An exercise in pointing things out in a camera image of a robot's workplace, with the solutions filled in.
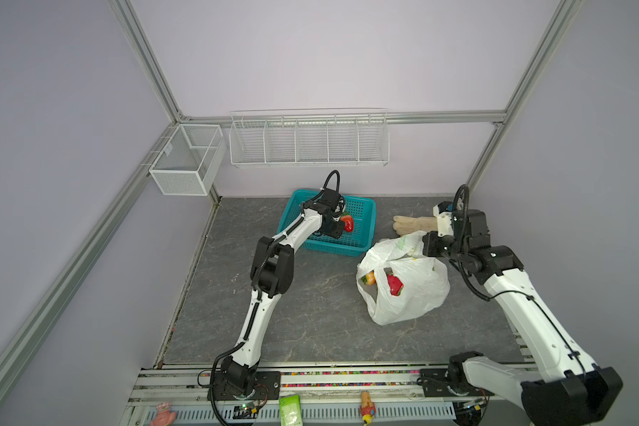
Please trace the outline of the white plastic bag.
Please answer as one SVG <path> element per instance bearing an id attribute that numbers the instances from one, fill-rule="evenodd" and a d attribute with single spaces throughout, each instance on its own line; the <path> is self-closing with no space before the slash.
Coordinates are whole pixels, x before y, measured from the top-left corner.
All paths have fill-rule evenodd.
<path id="1" fill-rule="evenodd" d="M 367 305 L 368 315 L 377 325 L 418 319 L 446 301 L 450 292 L 447 266 L 436 257 L 424 257 L 424 234 L 427 233 L 418 231 L 381 240 L 358 264 L 358 291 Z M 365 286 L 360 279 L 371 271 L 376 274 L 376 285 Z M 403 282 L 400 296 L 390 294 L 388 274 Z"/>

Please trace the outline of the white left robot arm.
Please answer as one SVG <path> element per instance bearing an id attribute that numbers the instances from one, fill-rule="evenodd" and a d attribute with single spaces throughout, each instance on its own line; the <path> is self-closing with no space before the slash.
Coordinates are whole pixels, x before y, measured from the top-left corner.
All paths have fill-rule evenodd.
<path id="1" fill-rule="evenodd" d="M 250 270 L 251 295 L 248 312 L 234 348 L 216 356 L 209 375 L 209 397 L 214 400 L 218 385 L 231 386 L 245 397 L 255 393 L 256 372 L 261 360 L 264 336 L 273 311 L 294 279 L 295 255 L 312 235 L 340 238 L 345 199 L 340 194 L 338 170 L 328 174 L 321 190 L 301 204 L 292 223 L 273 237 L 257 243 Z"/>

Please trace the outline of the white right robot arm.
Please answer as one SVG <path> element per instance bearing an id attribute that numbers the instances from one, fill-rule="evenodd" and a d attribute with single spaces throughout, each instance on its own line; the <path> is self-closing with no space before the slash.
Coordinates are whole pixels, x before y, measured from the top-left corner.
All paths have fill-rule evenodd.
<path id="1" fill-rule="evenodd" d="M 438 229 L 423 238 L 426 257 L 443 257 L 472 294 L 497 303 L 524 339 L 536 369 L 508 367 L 479 351 L 452 356 L 445 384 L 455 395 L 483 390 L 522 408 L 534 425 L 601 422 L 623 389 L 612 367 L 599 367 L 548 309 L 524 264 L 491 243 L 486 214 L 470 208 L 470 188 L 434 209 Z"/>

